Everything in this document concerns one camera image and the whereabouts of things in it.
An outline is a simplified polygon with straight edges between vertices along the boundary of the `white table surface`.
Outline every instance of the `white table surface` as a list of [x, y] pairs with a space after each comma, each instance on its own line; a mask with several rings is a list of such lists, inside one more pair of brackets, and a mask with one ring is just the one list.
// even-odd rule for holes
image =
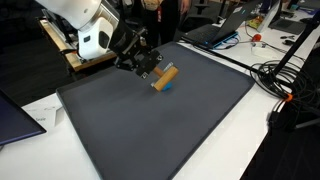
[[[278, 36], [282, 35], [274, 31], [264, 32], [263, 38], [270, 35], [270, 39], [263, 40], [272, 45], [278, 45], [279, 48], [288, 49], [287, 47], [282, 47], [282, 41], [279, 41]], [[311, 44], [314, 44], [315, 41], [316, 39], [313, 38], [308, 39]], [[306, 58], [312, 49], [311, 44], [298, 51], [297, 55]], [[244, 51], [247, 48], [248, 46], [242, 47], [239, 44], [223, 53], [229, 57], [239, 57], [239, 61], [248, 65], [256, 63], [251, 52]], [[247, 70], [237, 65], [212, 55], [198, 52], [248, 74]], [[209, 135], [174, 179], [239, 179], [268, 131], [266, 121], [276, 102], [278, 102], [278, 99], [268, 95], [257, 85], [254, 85]], [[45, 107], [47, 105], [61, 106], [57, 96], [53, 94], [29, 104], [24, 109]], [[1, 179], [99, 179], [64, 110], [59, 111], [56, 121], [55, 128], [48, 133], [8, 144], [4, 147], [0, 152]]]

